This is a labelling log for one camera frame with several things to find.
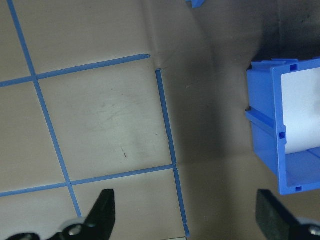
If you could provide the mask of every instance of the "metal screw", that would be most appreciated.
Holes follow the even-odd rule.
[[[78,235],[79,233],[81,233],[81,230],[82,230],[82,226],[81,225],[77,225],[77,226],[75,226],[75,227],[70,229],[69,235],[70,236]]]
[[[32,240],[33,237],[30,234],[27,234],[25,236],[23,236],[23,238],[21,238],[20,240]]]
[[[309,232],[314,236],[320,236],[320,227],[311,226],[311,227],[309,227]]]

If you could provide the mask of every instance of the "white paper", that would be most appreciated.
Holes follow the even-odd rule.
[[[320,68],[281,76],[286,154],[320,147]]]

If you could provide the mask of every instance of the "paper sheet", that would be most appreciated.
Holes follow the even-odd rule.
[[[286,154],[320,147],[320,68],[281,76]]]

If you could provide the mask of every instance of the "beige floor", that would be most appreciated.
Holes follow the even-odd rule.
[[[276,177],[253,153],[244,112],[253,59],[320,56],[319,1],[206,0],[198,9],[184,0],[14,4],[37,74],[151,54],[39,81],[71,180],[170,163],[153,75],[161,68],[191,239],[263,240],[259,188],[295,215],[320,220],[319,190],[277,194]],[[0,81],[28,76],[5,0],[0,33]],[[0,192],[63,183],[33,84],[0,88],[0,103]],[[172,170],[75,186],[83,214],[103,188],[118,197],[111,239],[184,236]],[[28,230],[48,237],[76,217],[66,187],[0,197],[0,215],[0,238]]]

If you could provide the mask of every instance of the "blue plastic box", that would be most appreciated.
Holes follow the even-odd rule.
[[[254,152],[277,176],[282,195],[320,189],[320,145],[286,154],[281,81],[283,74],[315,68],[320,68],[318,58],[274,59],[252,62],[247,71],[250,110],[246,117],[251,121]]]

